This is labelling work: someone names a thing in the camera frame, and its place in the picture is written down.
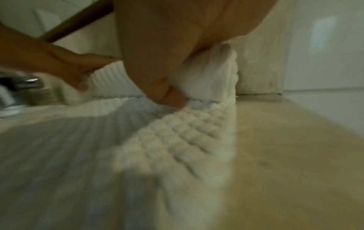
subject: beige countertop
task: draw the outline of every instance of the beige countertop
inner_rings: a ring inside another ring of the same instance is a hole
[[[364,140],[280,96],[237,100],[224,230],[364,229]]]

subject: skin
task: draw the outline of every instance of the skin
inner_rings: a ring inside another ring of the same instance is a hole
[[[176,108],[184,96],[167,76],[190,55],[254,30],[277,0],[113,0],[129,77],[153,101]],[[0,64],[46,72],[85,90],[81,75],[116,59],[78,55],[0,25]]]

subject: white towel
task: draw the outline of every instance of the white towel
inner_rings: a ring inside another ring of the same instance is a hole
[[[199,230],[218,224],[234,156],[236,53],[217,45],[154,104],[122,62],[92,74],[93,100],[0,124],[0,229]]]

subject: towel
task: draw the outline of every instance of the towel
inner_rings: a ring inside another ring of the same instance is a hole
[[[219,222],[235,143],[236,52],[219,44],[170,76],[157,105],[121,61],[91,100],[0,123],[0,229],[205,230]]]

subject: brown bar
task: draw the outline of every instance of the brown bar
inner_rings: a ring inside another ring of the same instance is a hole
[[[112,0],[99,0],[46,32],[41,40],[52,43],[113,12]]]

